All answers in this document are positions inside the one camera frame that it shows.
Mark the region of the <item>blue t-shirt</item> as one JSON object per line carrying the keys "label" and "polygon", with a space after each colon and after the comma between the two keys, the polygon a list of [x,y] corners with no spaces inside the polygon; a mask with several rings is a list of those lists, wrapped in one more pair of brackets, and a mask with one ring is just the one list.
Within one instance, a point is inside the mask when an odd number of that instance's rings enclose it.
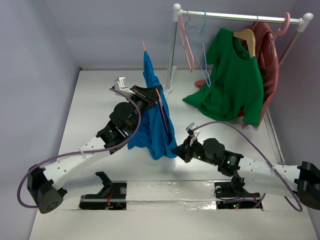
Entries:
{"label": "blue t-shirt", "polygon": [[[147,88],[156,86],[156,79],[154,84],[147,86]],[[135,136],[128,142],[127,148],[130,150],[134,147],[148,148],[151,157],[154,160],[159,160],[162,157],[175,158],[176,155],[172,153],[172,149],[176,148],[177,142],[175,138],[175,130],[170,118],[170,111],[165,95],[161,93],[166,122],[169,133],[166,133],[163,124],[162,115],[159,109],[159,104],[151,109],[147,109],[142,117],[141,124]]]}

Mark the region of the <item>pink wire hanger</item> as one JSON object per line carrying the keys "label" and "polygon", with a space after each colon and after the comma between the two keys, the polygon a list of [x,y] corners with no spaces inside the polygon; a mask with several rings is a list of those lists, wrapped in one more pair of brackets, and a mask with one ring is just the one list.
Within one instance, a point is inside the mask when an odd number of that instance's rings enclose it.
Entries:
{"label": "pink wire hanger", "polygon": [[159,110],[161,112],[162,122],[165,127],[165,131],[167,134],[169,134],[169,128],[168,128],[168,124],[167,124],[167,120],[166,120],[164,103],[163,103],[162,95],[161,95],[163,89],[162,89],[162,86],[159,82],[159,79],[156,77],[156,75],[154,73],[153,64],[152,64],[152,61],[151,61],[149,54],[147,53],[145,43],[142,41],[141,44],[142,44],[142,47],[144,50],[144,53],[143,53],[143,76],[144,76],[146,85],[148,87],[151,87],[152,84],[154,84],[154,80],[156,80],[155,81],[155,86],[156,86],[155,91],[158,96]]}

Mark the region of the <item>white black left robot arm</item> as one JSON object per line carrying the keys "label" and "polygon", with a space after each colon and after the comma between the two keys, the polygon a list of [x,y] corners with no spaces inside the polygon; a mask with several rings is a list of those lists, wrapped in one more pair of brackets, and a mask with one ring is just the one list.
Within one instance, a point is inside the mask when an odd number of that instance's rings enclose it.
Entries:
{"label": "white black left robot arm", "polygon": [[123,148],[138,132],[146,110],[154,108],[160,100],[161,86],[110,90],[126,100],[118,103],[109,115],[109,122],[85,145],[31,167],[27,173],[27,190],[41,214],[58,208],[64,201],[65,183],[85,168]]}

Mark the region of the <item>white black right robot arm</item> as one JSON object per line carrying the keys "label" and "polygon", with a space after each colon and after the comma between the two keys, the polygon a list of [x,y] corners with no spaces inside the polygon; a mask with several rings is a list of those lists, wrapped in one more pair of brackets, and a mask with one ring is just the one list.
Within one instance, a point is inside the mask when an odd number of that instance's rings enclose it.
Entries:
{"label": "white black right robot arm", "polygon": [[230,190],[235,196],[248,192],[297,197],[306,207],[320,208],[320,170],[313,163],[303,161],[301,165],[270,166],[267,162],[226,150],[215,138],[200,143],[191,136],[172,152],[186,163],[198,159],[216,166],[218,172],[232,178]]}

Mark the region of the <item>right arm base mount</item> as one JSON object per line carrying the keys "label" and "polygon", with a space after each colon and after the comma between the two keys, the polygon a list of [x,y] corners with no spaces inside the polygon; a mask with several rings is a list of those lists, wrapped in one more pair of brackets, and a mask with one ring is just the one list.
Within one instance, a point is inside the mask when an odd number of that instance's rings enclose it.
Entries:
{"label": "right arm base mount", "polygon": [[244,179],[232,177],[231,180],[214,183],[214,197],[218,210],[263,209],[261,195],[244,189]]}

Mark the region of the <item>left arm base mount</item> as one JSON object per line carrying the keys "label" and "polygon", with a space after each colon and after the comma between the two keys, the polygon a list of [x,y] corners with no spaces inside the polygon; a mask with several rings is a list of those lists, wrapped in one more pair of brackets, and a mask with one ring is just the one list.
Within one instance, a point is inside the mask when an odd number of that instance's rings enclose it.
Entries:
{"label": "left arm base mount", "polygon": [[81,210],[126,210],[127,182],[112,182],[103,171],[95,173],[102,181],[102,189],[96,194],[82,195],[79,201]]}

